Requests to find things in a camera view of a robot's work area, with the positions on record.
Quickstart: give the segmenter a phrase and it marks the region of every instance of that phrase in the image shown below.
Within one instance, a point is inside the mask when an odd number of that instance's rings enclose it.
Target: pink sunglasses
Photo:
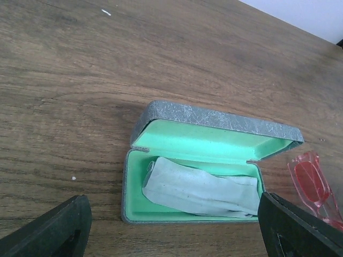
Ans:
[[[343,231],[343,220],[331,188],[319,167],[318,154],[310,151],[299,155],[288,163],[288,168],[303,203],[317,218]]]

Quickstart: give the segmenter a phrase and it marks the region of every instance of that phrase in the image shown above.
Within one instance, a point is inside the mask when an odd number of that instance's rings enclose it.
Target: white wall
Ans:
[[[337,44],[343,39],[343,0],[241,0]]]

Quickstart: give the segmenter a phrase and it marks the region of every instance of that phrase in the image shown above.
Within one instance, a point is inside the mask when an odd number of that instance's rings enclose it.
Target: eyeglass case lid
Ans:
[[[183,157],[259,161],[304,142],[292,126],[169,101],[153,101],[131,135],[131,147]]]

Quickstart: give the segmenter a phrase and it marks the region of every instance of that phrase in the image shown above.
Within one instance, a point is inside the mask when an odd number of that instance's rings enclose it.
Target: gray textured exterior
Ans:
[[[153,120],[156,119],[165,119],[165,120],[172,120],[175,122],[181,123],[188,123],[188,124],[196,124],[199,126],[208,126],[208,127],[216,127],[222,128],[225,130],[233,130],[233,131],[240,131],[244,133],[251,133],[251,134],[258,134],[258,135],[265,135],[268,137],[274,138],[282,138],[293,140],[286,148],[274,153],[272,155],[276,155],[278,153],[287,151],[292,149],[304,142],[303,136],[301,131],[292,126],[269,122],[266,120],[255,119],[244,117],[235,114],[228,114],[221,111],[214,111],[200,107],[193,107],[186,104],[168,102],[168,101],[153,101],[151,102],[145,111],[140,116],[139,120],[136,122],[136,125],[133,129],[133,133],[131,135],[130,143],[131,143],[131,150],[127,153],[124,163],[124,173],[123,173],[123,188],[122,188],[122,219],[131,224],[151,224],[151,223],[228,223],[228,221],[192,221],[192,222],[142,222],[142,221],[131,221],[125,215],[125,195],[126,195],[126,176],[127,176],[127,162],[128,156],[131,151],[138,150],[148,152],[149,149],[141,148],[141,147],[133,147],[133,143],[142,133],[144,128]],[[258,168],[258,172],[260,177],[262,178],[261,170],[256,163],[252,163]],[[265,186],[262,180],[262,188],[265,191]],[[256,222],[256,221],[238,221],[238,222]]]

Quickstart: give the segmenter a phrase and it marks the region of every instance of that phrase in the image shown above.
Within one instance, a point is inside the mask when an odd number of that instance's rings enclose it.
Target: wooden table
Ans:
[[[258,224],[121,221],[129,136],[155,99],[299,127],[307,143],[260,163],[267,189],[300,203],[286,163],[315,149],[343,206],[343,51],[245,4],[2,0],[0,59],[1,237],[86,194],[86,256],[266,256]]]

